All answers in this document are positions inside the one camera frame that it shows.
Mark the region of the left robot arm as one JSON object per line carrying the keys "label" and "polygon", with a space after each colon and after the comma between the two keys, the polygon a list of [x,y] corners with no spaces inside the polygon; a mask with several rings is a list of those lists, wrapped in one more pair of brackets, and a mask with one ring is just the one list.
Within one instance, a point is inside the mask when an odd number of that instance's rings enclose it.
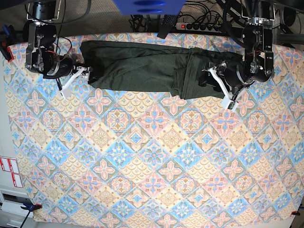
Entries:
{"label": "left robot arm", "polygon": [[255,82],[266,82],[275,75],[273,23],[276,12],[273,0],[244,0],[237,9],[245,21],[244,28],[237,37],[229,26],[227,15],[235,9],[233,1],[227,0],[223,6],[223,26],[228,35],[244,48],[244,59],[224,60],[209,64],[202,69],[199,85],[212,86],[223,94],[221,106],[234,111],[237,99],[245,89]]}

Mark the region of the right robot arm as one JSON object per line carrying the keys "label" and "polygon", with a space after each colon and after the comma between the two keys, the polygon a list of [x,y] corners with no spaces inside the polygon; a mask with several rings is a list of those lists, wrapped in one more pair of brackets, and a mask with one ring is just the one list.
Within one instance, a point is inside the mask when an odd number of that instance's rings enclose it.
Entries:
{"label": "right robot arm", "polygon": [[57,26],[69,22],[59,19],[60,0],[35,0],[25,4],[28,26],[28,47],[25,67],[44,79],[57,82],[59,94],[67,99],[72,94],[70,86],[77,78],[89,80],[91,67],[76,63],[70,56],[72,41],[60,35]]}

